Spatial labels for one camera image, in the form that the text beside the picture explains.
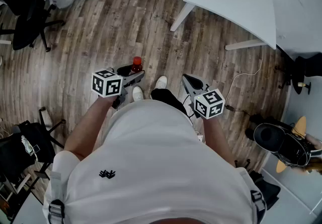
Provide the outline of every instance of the shirt sleeve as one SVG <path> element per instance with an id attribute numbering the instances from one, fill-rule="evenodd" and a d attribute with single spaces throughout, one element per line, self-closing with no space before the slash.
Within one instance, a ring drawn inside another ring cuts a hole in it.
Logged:
<path id="1" fill-rule="evenodd" d="M 80 163 L 81 161 L 71 152 L 69 151 L 61 151 L 54 157 L 54 162 L 52 166 L 52 171 L 59 172 L 61 175 L 61 185 L 63 194 L 65 194 L 67 189 L 67 183 L 69 180 L 69 176 L 74 170 L 74 168 Z M 48 222 L 48 207 L 49 204 L 53 201 L 52 192 L 51 192 L 51 184 L 49 182 L 47 190 L 45 192 L 44 197 L 44 205 L 43 205 L 43 213 Z"/>

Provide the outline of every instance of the black logo on shirt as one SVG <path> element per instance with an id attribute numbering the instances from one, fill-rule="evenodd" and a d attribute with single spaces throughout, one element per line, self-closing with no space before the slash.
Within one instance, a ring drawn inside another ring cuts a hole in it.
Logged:
<path id="1" fill-rule="evenodd" d="M 111 170 L 110 172 L 108 172 L 107 170 L 101 171 L 100 172 L 100 177 L 102 178 L 114 178 L 115 177 L 115 171 Z"/>

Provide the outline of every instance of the black pants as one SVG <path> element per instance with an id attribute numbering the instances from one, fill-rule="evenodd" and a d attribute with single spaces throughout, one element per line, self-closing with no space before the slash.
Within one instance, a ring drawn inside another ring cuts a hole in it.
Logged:
<path id="1" fill-rule="evenodd" d="M 187 115 L 185 107 L 168 89 L 154 89 L 151 92 L 151 98 L 153 100 L 167 103 L 168 105 L 175 107 L 176 109 Z"/>

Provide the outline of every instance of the red bottle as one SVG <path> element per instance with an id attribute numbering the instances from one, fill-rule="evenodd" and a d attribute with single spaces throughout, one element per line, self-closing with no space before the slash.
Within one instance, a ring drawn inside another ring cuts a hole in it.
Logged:
<path id="1" fill-rule="evenodd" d="M 134 57 L 133 59 L 133 65 L 131 67 L 131 71 L 134 73 L 142 71 L 142 58 L 140 57 Z"/>

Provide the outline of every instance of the person's left arm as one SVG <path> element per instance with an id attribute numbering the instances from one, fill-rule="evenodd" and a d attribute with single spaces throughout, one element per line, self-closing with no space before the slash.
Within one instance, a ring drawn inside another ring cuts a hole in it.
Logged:
<path id="1" fill-rule="evenodd" d="M 73 153 L 80 161 L 92 153 L 106 114 L 116 98 L 116 96 L 99 97 L 93 103 L 68 137 L 65 151 Z"/>

